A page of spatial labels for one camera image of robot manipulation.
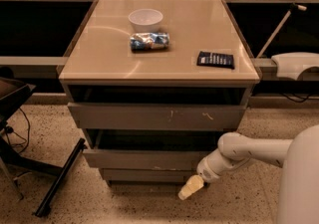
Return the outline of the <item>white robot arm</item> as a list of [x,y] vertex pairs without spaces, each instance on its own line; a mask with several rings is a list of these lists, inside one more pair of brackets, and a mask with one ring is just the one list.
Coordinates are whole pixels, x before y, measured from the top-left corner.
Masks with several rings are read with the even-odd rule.
[[217,149],[205,156],[180,190],[184,200],[227,171],[254,160],[282,169],[276,224],[319,224],[319,125],[292,139],[254,139],[228,132]]

